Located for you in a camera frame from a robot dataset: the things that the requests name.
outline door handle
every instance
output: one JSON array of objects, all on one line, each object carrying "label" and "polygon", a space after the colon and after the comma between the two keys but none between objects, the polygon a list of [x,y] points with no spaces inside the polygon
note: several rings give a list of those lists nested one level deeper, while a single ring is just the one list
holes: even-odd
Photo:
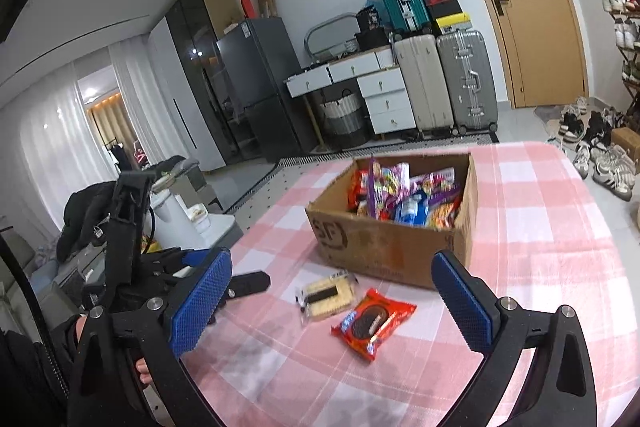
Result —
[{"label": "door handle", "polygon": [[502,3],[509,2],[509,0],[494,0],[495,10],[500,17],[504,16],[504,10],[502,9]]}]

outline white drawer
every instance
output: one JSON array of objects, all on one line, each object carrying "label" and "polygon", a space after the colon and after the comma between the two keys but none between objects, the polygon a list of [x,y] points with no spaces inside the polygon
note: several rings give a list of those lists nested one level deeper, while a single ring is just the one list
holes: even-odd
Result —
[{"label": "white drawer", "polygon": [[382,114],[399,109],[411,111],[411,102],[409,102],[409,95],[405,90],[370,96],[365,98],[365,102],[367,102],[369,114]]},{"label": "white drawer", "polygon": [[292,76],[287,80],[286,84],[291,93],[291,97],[295,98],[306,92],[331,86],[331,78],[326,70],[326,66],[321,66],[315,70],[305,71],[305,73]]},{"label": "white drawer", "polygon": [[354,78],[371,71],[378,71],[378,58],[374,52],[346,58],[335,64],[329,64],[329,71],[334,82],[340,82],[347,78]]},{"label": "white drawer", "polygon": [[379,71],[358,78],[358,86],[363,98],[384,92],[404,90],[404,78],[400,68]]},{"label": "white drawer", "polygon": [[406,109],[388,111],[384,114],[372,114],[370,116],[373,131],[376,134],[415,128],[414,114]]},{"label": "white drawer", "polygon": [[391,68],[396,65],[391,48],[376,52],[376,57],[378,58],[378,64],[380,65],[381,70],[384,68]]}]

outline laundry basket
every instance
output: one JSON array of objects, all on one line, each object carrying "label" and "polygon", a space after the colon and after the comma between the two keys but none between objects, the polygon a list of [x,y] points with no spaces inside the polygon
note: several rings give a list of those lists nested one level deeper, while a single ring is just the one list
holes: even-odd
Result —
[{"label": "laundry basket", "polygon": [[349,89],[345,89],[338,100],[319,104],[319,112],[330,147],[350,149],[370,139],[362,111],[362,99]]}]

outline black cable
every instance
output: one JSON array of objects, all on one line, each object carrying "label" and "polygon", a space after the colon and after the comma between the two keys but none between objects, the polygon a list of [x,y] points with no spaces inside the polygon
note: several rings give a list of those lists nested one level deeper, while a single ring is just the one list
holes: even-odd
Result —
[{"label": "black cable", "polygon": [[149,251],[149,247],[154,240],[154,235],[156,235],[156,214],[154,214],[154,210],[149,207],[149,214],[151,214],[151,234],[149,235],[149,239],[146,242],[145,251],[143,251],[142,255]]},{"label": "black cable", "polygon": [[53,369],[56,378],[58,379],[58,383],[60,384],[62,392],[65,394],[65,398],[68,399],[69,387],[66,383],[65,377],[62,375],[60,362],[58,361],[58,357],[56,356],[56,350],[53,347],[53,341],[51,340],[51,335],[49,334],[49,328],[47,328],[47,323],[45,322],[44,316],[42,315],[42,310],[40,309],[40,305],[38,304],[36,294],[33,292],[33,288],[31,288],[31,284],[27,280],[27,276],[22,271],[20,264],[16,260],[13,252],[9,248],[9,245],[7,245],[2,235],[0,235],[0,258],[2,258],[7,268],[14,276],[15,282],[18,283],[18,286],[20,286],[20,290],[22,290],[22,294],[24,295],[24,299],[27,301],[27,304],[31,311],[31,315],[33,315],[33,322],[35,322],[38,333],[40,334],[42,345],[44,346],[44,351],[47,354],[47,358],[49,359],[49,364]]}]

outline tablecloth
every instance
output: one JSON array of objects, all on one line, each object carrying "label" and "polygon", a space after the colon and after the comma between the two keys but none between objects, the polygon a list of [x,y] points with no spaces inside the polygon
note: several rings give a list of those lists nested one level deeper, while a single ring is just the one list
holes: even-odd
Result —
[{"label": "tablecloth", "polygon": [[[593,365],[598,425],[611,425],[635,394],[640,358],[628,280],[600,210],[556,148],[526,142],[469,150],[479,198],[469,271],[526,309],[575,308]],[[434,426],[481,362],[436,292],[401,284],[359,277],[364,289],[418,306],[372,363],[330,335],[340,317],[301,324],[295,289],[335,271],[318,257],[305,205],[349,163],[303,175],[232,248],[234,272],[263,269],[271,288],[229,303],[183,358],[229,426]],[[531,357],[530,349],[521,357],[491,425],[506,420]]]}]

